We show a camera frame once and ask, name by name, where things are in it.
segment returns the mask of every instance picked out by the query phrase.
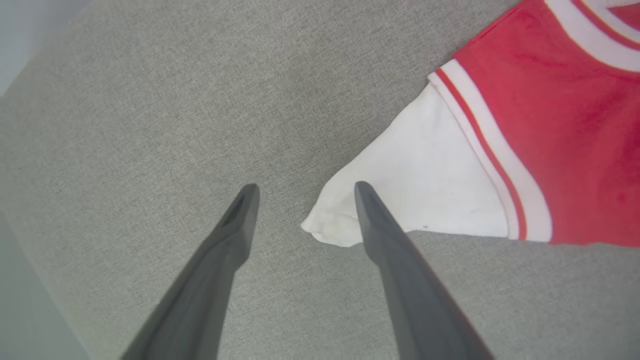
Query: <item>red fabric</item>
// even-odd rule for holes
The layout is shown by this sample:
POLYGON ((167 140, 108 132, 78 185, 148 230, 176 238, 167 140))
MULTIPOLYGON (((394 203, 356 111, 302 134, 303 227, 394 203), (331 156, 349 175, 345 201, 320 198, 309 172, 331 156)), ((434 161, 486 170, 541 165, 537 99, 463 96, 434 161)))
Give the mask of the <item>red fabric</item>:
POLYGON ((551 242, 640 246, 640 74, 592 58, 542 0, 454 58, 541 188, 551 242))
POLYGON ((614 8, 610 8, 609 11, 612 12, 613 15, 617 16, 620 20, 625 22, 627 25, 640 31, 640 3, 626 6, 616 6, 614 8))

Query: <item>jersey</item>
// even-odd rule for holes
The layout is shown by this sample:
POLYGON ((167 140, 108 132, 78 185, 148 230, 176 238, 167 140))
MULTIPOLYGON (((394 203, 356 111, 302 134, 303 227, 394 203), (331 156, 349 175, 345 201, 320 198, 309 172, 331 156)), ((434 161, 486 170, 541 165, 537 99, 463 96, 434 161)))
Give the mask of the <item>jersey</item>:
POLYGON ((510 238, 640 246, 640 3, 522 1, 429 80, 510 238))

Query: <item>red stripe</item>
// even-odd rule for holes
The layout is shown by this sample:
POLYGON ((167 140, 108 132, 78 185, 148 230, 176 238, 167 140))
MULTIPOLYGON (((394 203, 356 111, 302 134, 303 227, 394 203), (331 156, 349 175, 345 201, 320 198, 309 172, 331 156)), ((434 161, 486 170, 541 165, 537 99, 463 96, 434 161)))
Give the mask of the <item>red stripe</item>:
POLYGON ((513 182, 511 182, 511 178, 509 178, 509 176, 507 175, 507 172, 504 171, 502 165, 493 154, 493 151, 489 147, 489 143, 486 141, 486 139, 484 139, 484 134, 482 133, 482 129, 480 128, 480 125, 478 125, 477 123, 476 116, 471 111, 471 109, 469 108, 469 105, 467 104, 465 99, 462 97, 462 95, 460 95, 460 93, 458 92, 458 89, 456 89, 455 85, 453 85, 453 83, 451 82, 447 74, 445 74, 444 71, 442 71, 442 69, 436 70, 436 74, 440 77, 444 85, 446 85, 446 87, 449 89, 450 93, 453 95, 455 100, 458 102, 458 104, 462 108, 462 111, 464 111, 469 121, 469 124, 471 124, 471 127, 474 128, 474 132, 476 133, 476 137, 480 142, 480 145, 482 146, 484 153, 489 157, 491 164, 493 164, 493 167, 496 169, 496 171, 502 178, 502 181, 504 181, 504 183, 506 184, 507 189, 509 190, 511 199, 513 200, 513 204, 516 208, 516 215, 518 217, 518 230, 519 230, 518 239, 526 240, 527 239, 527 220, 524 216, 524 207, 522 206, 522 201, 520 201, 520 197, 518 196, 518 192, 516 191, 515 186, 513 186, 513 182))
POLYGON ((630 47, 635 50, 640 50, 640 44, 625 38, 624 36, 617 33, 615 30, 613 30, 609 25, 607 25, 606 22, 602 21, 602 19, 599 18, 598 15, 596 15, 596 13, 593 12, 593 10, 591 10, 588 6, 586 6, 582 2, 582 0, 571 0, 571 2, 575 5, 576 8, 578 8, 578 10, 580 10, 580 12, 582 12, 582 14, 587 19, 589 19, 589 21, 591 21, 591 23, 593 23, 598 29, 600 29, 600 31, 605 33, 605 35, 621 43, 624 46, 630 47))

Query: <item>striped trim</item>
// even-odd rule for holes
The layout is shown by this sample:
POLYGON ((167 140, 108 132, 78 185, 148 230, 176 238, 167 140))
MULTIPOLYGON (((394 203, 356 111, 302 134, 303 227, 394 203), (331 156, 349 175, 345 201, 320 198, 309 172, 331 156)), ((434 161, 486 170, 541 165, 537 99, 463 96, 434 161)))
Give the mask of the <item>striped trim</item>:
POLYGON ((640 50, 640 32, 625 24, 600 1, 571 0, 578 10, 608 37, 631 49, 640 50))
POLYGON ((429 75, 456 116, 498 191, 509 238, 548 242, 552 222, 542 191, 502 135, 493 114, 465 69, 453 59, 429 75))
POLYGON ((618 69, 640 72, 640 32, 603 0, 545 0, 566 34, 586 53, 618 69))

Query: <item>fabric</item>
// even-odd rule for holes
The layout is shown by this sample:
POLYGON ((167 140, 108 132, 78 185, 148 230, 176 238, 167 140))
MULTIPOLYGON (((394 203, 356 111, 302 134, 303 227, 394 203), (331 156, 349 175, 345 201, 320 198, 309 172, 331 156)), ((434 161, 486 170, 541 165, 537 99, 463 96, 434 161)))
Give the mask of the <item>fabric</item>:
MULTIPOLYGON (((0 98, 7 224, 92 358, 113 360, 256 182, 219 359, 396 357, 364 248, 300 223, 514 3, 93 1, 0 98)), ((639 357, 640 249, 410 236, 496 358, 639 357)))
POLYGON ((302 228, 324 243, 362 242, 354 184, 370 183, 405 232, 506 236, 502 204, 432 85, 324 186, 302 228))
POLYGON ((640 246, 640 31, 614 3, 525 0, 429 77, 510 238, 640 246))

